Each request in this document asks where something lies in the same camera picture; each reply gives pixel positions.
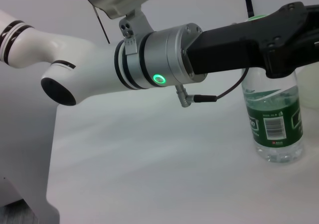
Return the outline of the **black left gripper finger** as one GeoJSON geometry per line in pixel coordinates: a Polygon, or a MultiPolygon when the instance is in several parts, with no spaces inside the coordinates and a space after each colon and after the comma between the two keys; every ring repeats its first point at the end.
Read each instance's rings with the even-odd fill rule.
{"type": "Polygon", "coordinates": [[[308,33],[298,39],[296,45],[297,67],[309,65],[319,61],[319,33],[308,33]]]}
{"type": "Polygon", "coordinates": [[[306,10],[308,12],[306,29],[316,30],[319,28],[319,5],[307,5],[306,10]]]}

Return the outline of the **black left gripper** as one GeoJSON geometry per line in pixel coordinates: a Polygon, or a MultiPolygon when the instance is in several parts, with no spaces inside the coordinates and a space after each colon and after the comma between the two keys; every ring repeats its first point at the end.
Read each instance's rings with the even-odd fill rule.
{"type": "Polygon", "coordinates": [[[283,78],[294,68],[288,64],[289,44],[304,29],[308,11],[302,2],[282,6],[265,17],[208,30],[188,47],[196,75],[262,68],[269,78],[283,78]]]}

